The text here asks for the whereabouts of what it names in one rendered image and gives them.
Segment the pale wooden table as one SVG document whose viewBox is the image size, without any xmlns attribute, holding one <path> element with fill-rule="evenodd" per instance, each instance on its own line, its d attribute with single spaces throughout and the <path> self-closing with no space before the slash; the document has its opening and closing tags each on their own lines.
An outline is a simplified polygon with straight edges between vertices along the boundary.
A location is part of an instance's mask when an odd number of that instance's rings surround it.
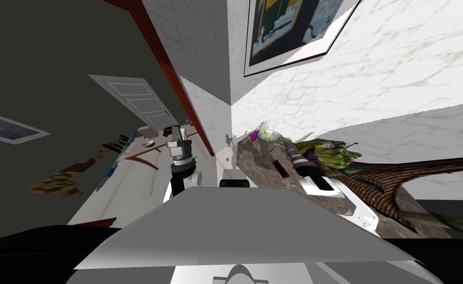
<svg viewBox="0 0 463 284">
<path fill-rule="evenodd" d="M 69 224 L 106 224 L 123 228 L 160 205 L 171 179 L 173 163 L 166 147 L 172 135 L 132 140 Z"/>
</svg>

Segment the brown striped rug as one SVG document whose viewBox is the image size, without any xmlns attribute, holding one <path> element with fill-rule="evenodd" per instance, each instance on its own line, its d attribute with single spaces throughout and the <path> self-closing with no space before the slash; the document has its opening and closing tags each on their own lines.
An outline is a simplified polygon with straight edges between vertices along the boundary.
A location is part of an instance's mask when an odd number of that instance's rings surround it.
<svg viewBox="0 0 463 284">
<path fill-rule="evenodd" d="M 76 162 L 30 186 L 29 192 L 58 197 L 79 197 L 83 195 L 83 192 L 78 189 L 76 179 L 103 158 L 108 152 L 114 151 L 121 153 L 128 139 L 128 137 L 121 135 L 117 141 L 102 144 L 101 149 L 96 154 Z"/>
</svg>

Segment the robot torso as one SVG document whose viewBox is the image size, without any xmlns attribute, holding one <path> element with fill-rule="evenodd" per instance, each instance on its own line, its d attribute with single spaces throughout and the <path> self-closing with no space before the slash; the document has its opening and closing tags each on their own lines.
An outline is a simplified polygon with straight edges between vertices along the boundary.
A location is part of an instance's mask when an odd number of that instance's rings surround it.
<svg viewBox="0 0 463 284">
<path fill-rule="evenodd" d="M 189 188 L 106 239 L 66 284 L 443 284 L 334 188 L 345 214 L 290 189 Z"/>
</svg>

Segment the red and black flat box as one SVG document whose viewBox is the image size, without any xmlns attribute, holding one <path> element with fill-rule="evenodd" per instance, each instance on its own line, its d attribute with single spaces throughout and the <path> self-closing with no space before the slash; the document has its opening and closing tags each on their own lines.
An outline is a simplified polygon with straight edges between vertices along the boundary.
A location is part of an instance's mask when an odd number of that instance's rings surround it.
<svg viewBox="0 0 463 284">
<path fill-rule="evenodd" d="M 282 166 L 282 164 L 278 160 L 274 160 L 273 162 L 274 167 L 278 171 L 281 178 L 289 178 L 290 175 L 288 171 Z"/>
</svg>

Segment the white panel door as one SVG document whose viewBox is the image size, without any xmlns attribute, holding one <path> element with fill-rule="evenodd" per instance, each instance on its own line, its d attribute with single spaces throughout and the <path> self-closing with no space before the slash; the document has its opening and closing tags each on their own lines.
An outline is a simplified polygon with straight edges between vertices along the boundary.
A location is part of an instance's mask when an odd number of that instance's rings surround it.
<svg viewBox="0 0 463 284">
<path fill-rule="evenodd" d="M 162 132 L 177 121 L 143 78 L 89 75 L 148 126 Z"/>
</svg>

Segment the brown woven basket stand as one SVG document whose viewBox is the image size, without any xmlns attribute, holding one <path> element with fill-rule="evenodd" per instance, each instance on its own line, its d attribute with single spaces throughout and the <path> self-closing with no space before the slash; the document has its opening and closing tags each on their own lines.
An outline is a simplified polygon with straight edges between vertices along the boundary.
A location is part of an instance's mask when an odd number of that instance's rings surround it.
<svg viewBox="0 0 463 284">
<path fill-rule="evenodd" d="M 417 233 L 414 223 L 424 223 L 463 232 L 463 220 L 437 213 L 401 210 L 397 192 L 403 184 L 417 178 L 463 171 L 463 157 L 399 164 L 369 164 L 352 162 L 341 170 L 323 167 L 323 175 L 335 178 L 349 187 L 379 214 Z"/>
</svg>

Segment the brown stone table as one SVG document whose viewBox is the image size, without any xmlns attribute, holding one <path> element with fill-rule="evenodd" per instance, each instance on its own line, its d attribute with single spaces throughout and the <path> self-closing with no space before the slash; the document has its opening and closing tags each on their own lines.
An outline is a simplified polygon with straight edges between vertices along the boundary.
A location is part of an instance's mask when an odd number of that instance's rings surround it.
<svg viewBox="0 0 463 284">
<path fill-rule="evenodd" d="M 290 189 L 334 214 L 344 214 L 353 208 L 353 205 L 344 198 L 307 195 L 299 181 L 301 177 L 293 169 L 289 156 L 284 148 L 278 145 L 267 144 L 260 139 L 251 142 L 250 135 L 247 135 L 243 140 L 234 143 L 233 149 L 237 157 L 237 167 L 251 180 L 252 185 Z M 290 177 L 281 178 L 273 165 L 274 160 L 282 164 Z M 375 220 L 376 232 L 382 238 L 450 238 L 441 227 L 414 223 L 413 226 L 416 228 L 414 232 L 379 213 L 376 214 Z"/>
</svg>

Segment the small framed wall picture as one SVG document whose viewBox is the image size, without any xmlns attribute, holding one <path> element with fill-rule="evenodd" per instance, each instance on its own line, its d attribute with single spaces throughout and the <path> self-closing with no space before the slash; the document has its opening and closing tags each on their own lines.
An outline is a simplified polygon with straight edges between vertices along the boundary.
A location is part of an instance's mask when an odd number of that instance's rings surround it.
<svg viewBox="0 0 463 284">
<path fill-rule="evenodd" d="M 48 132 L 0 116 L 0 142 L 21 144 L 47 135 Z"/>
</svg>

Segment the green and yellow plant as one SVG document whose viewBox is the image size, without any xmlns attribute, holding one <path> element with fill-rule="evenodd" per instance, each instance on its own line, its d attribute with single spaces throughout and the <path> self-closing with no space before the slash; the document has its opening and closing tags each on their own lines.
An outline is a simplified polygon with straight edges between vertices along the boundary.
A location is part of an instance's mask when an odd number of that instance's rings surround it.
<svg viewBox="0 0 463 284">
<path fill-rule="evenodd" d="M 352 144 L 343 141 L 313 139 L 295 143 L 304 159 L 316 164 L 324 171 L 339 171 L 362 157 L 358 152 L 349 150 Z"/>
</svg>

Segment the patterned bowl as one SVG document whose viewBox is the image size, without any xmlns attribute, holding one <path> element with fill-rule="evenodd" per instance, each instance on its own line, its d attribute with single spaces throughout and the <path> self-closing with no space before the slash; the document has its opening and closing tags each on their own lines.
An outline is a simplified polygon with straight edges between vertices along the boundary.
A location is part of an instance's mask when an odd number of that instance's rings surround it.
<svg viewBox="0 0 463 284">
<path fill-rule="evenodd" d="M 273 130 L 261 130 L 258 132 L 258 138 L 260 138 L 265 143 L 277 144 L 282 143 L 284 138 L 278 132 Z"/>
</svg>

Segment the large framed wall picture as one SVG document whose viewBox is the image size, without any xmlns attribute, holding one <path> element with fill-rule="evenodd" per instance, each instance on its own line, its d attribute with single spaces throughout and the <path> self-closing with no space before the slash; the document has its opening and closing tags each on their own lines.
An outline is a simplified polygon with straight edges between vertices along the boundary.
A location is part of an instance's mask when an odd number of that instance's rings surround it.
<svg viewBox="0 0 463 284">
<path fill-rule="evenodd" d="M 244 76 L 327 55 L 363 0 L 249 0 Z"/>
</svg>

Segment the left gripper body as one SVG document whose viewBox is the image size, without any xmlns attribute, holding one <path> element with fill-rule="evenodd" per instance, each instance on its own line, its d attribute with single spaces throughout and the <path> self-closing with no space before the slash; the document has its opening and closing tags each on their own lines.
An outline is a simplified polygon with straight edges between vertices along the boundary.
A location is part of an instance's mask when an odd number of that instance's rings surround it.
<svg viewBox="0 0 463 284">
<path fill-rule="evenodd" d="M 180 129 L 180 125 L 165 127 L 163 129 L 163 137 L 165 137 L 167 141 L 181 141 L 182 135 Z"/>
</svg>

